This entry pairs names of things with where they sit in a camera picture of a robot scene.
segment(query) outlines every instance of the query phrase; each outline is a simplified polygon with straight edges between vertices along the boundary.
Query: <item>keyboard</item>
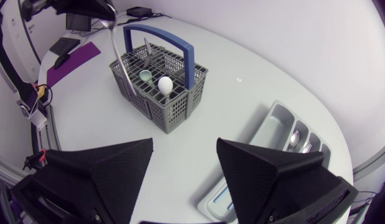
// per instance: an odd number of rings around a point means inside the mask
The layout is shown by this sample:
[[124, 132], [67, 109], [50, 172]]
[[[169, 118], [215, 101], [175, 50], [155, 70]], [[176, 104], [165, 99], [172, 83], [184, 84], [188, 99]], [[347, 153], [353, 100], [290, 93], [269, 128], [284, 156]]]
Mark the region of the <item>keyboard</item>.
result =
[[79, 39], [61, 37], [53, 46], [51, 46], [50, 51], [61, 56], [67, 54], [78, 44], [80, 44]]

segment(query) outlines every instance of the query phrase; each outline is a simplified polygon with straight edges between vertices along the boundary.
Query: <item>white table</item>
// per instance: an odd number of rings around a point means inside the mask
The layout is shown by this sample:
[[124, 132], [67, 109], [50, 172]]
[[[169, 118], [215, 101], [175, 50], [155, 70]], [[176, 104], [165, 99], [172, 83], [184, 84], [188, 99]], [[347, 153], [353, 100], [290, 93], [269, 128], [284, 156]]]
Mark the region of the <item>white table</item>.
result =
[[[332, 151], [329, 170], [353, 183], [350, 154], [339, 126], [324, 105], [302, 85], [260, 56], [207, 30], [160, 17], [141, 24], [169, 31], [192, 44], [195, 62], [209, 69], [202, 101], [191, 117], [165, 134], [120, 94], [109, 68], [115, 60], [108, 30], [89, 37], [101, 54], [52, 88], [52, 105], [64, 151], [153, 138], [152, 155], [131, 223], [141, 220], [205, 223], [197, 203], [222, 175], [218, 137], [249, 142], [274, 100], [280, 100], [311, 126]], [[153, 35], [132, 31], [133, 47], [149, 42], [177, 52]], [[125, 52], [123, 30], [116, 35]], [[47, 52], [39, 82], [57, 56]], [[337, 223], [346, 223], [348, 211]]]

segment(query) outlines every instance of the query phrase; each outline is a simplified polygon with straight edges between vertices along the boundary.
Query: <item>spoon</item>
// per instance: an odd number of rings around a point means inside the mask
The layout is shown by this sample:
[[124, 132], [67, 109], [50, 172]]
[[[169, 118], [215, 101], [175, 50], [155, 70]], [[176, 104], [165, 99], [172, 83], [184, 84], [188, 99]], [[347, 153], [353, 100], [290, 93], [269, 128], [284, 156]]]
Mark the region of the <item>spoon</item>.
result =
[[292, 136], [290, 137], [289, 149], [296, 147], [297, 143], [299, 143], [299, 140], [300, 140], [300, 132], [295, 129], [293, 131]]
[[106, 21], [106, 20], [100, 20], [101, 23], [111, 31], [111, 38], [112, 38], [112, 45], [113, 45], [113, 49], [115, 51], [115, 54], [116, 54], [116, 58], [118, 60], [118, 63], [120, 64], [121, 66], [121, 70], [123, 71], [123, 79], [126, 81], [126, 86], [127, 88], [129, 89], [129, 92], [131, 92], [131, 94], [133, 96], [136, 96], [136, 91], [134, 90], [134, 88], [132, 87], [131, 85], [131, 81], [130, 81], [130, 78], [129, 78], [129, 75], [126, 71], [126, 68], [124, 67], [124, 64], [123, 64], [123, 61], [120, 57], [120, 54], [119, 54], [119, 50], [118, 50], [118, 47], [116, 46], [116, 41], [115, 41], [115, 32], [116, 32], [116, 27], [118, 26], [118, 22], [117, 22], [117, 19], [116, 19], [116, 11], [115, 9], [110, 5], [110, 4], [107, 4], [109, 6], [109, 8], [112, 9], [113, 13], [115, 14], [115, 20], [114, 21]]
[[150, 71], [143, 70], [140, 72], [139, 76], [141, 80], [147, 82], [150, 85], [152, 84], [152, 74]]
[[169, 94], [173, 90], [173, 81], [169, 77], [162, 77], [157, 84], [160, 92], [166, 96], [166, 103], [170, 101]]

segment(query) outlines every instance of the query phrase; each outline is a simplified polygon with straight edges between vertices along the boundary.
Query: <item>gray cutlery tray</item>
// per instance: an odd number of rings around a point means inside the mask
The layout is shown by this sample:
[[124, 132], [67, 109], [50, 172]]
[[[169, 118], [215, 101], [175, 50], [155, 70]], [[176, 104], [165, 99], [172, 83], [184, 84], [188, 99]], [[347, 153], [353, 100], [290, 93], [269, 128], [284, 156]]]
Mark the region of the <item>gray cutlery tray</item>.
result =
[[[323, 152], [322, 166], [328, 168], [330, 149], [317, 133], [306, 125], [300, 117], [276, 100], [265, 120], [250, 141], [251, 145], [275, 150], [287, 151], [289, 139], [294, 129], [299, 130], [300, 140], [289, 152], [302, 153], [309, 140], [312, 144], [309, 152]], [[223, 177], [216, 186], [200, 201], [198, 210], [213, 222], [238, 223], [231, 195]]]

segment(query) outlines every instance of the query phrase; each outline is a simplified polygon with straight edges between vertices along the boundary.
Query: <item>purple mat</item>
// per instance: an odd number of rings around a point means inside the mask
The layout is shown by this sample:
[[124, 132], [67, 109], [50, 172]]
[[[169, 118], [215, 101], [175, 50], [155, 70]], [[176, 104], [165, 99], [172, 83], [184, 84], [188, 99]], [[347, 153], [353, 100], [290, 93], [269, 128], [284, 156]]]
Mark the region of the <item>purple mat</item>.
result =
[[69, 59], [61, 67], [56, 70], [51, 67], [47, 71], [47, 85], [49, 87], [54, 86], [54, 84], [60, 81], [63, 77], [67, 76], [74, 69], [83, 65], [85, 62], [100, 53], [100, 50], [98, 50], [98, 48], [91, 42], [81, 46], [79, 49], [70, 54]]

